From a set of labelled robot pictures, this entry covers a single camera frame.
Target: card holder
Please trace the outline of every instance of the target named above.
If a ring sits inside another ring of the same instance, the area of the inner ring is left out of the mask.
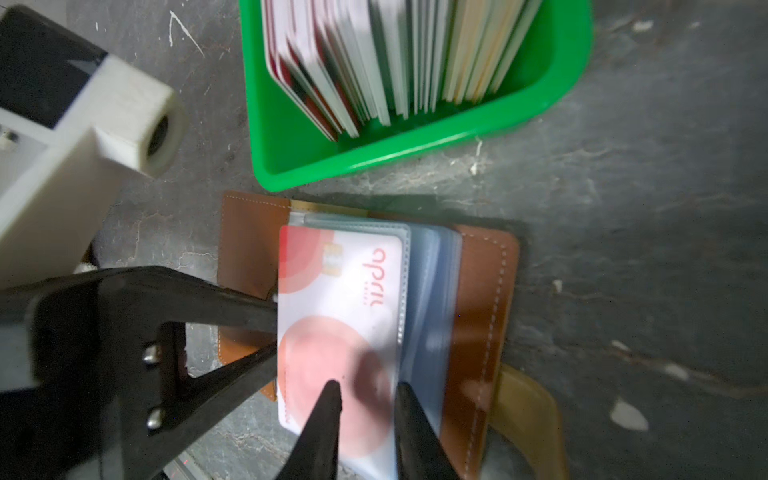
[[[403,331],[406,326],[406,307],[408,305],[408,278],[411,269],[411,229],[404,223],[372,222],[360,219],[350,222],[348,217],[338,218],[336,215],[311,214],[302,217],[302,225],[326,230],[344,230],[350,232],[374,233],[398,237],[402,242],[402,277],[400,278],[400,309],[398,311],[398,343],[397,353],[402,349]]]
[[[404,257],[409,261],[402,280],[403,285],[407,281],[408,286],[407,321],[402,351],[398,355],[401,359],[399,379],[411,383],[429,424],[439,434],[458,287],[461,235],[433,225],[313,212],[292,212],[290,224],[367,233],[389,233],[392,228],[410,231],[409,239],[401,238],[404,244],[409,241],[410,256]]]
[[[297,210],[402,220],[364,210],[227,191],[219,244],[221,286],[271,298],[276,292],[280,228],[288,224],[292,205]],[[485,446],[520,249],[510,233],[466,225],[450,227],[462,235],[463,242],[440,441],[459,475],[474,479]],[[267,336],[219,328],[219,360],[233,362],[270,341],[273,339]],[[273,383],[262,393],[276,399]]]

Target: yellow object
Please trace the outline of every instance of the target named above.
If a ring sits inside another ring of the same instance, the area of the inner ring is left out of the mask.
[[[502,364],[491,427],[512,442],[537,480],[568,480],[563,418],[552,395],[531,377]]]
[[[324,214],[350,215],[351,217],[368,217],[368,210],[362,208],[314,204],[312,202],[303,202],[301,200],[291,200],[290,208],[292,211],[299,212],[322,212]]]

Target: green plastic bin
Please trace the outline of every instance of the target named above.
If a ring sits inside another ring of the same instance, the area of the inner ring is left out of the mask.
[[[434,114],[392,126],[370,121],[360,138],[329,141],[270,77],[260,0],[240,0],[253,172],[276,192],[502,133],[540,114],[576,83],[592,44],[589,0],[544,0],[502,87],[479,105],[439,102]]]

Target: black plastic piece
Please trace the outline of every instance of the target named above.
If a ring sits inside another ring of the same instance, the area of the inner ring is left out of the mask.
[[[395,395],[395,450],[400,480],[459,480],[413,388],[405,382],[397,385]]]
[[[31,368],[0,378],[0,478],[76,470],[75,478],[147,480],[275,378],[276,343],[189,377],[185,323],[274,334],[276,307],[163,267],[0,292],[0,333],[14,329],[16,346],[31,347],[23,352]],[[157,362],[144,361],[150,345]],[[9,353],[0,350],[0,363],[19,356]],[[163,421],[150,429],[154,409]]]
[[[341,386],[329,380],[276,480],[334,480],[339,463]]]
[[[107,52],[28,7],[0,18],[0,108],[53,129]]]

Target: brown leather wallet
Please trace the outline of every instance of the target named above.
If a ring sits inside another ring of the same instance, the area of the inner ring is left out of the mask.
[[[332,211],[392,218],[365,210],[228,191],[221,211],[218,281],[268,299],[276,292],[280,228],[291,210]],[[464,237],[440,442],[460,476],[477,478],[488,430],[520,246],[510,233],[451,225]],[[219,328],[223,364],[248,355],[273,337]],[[275,400],[274,382],[262,393]]]

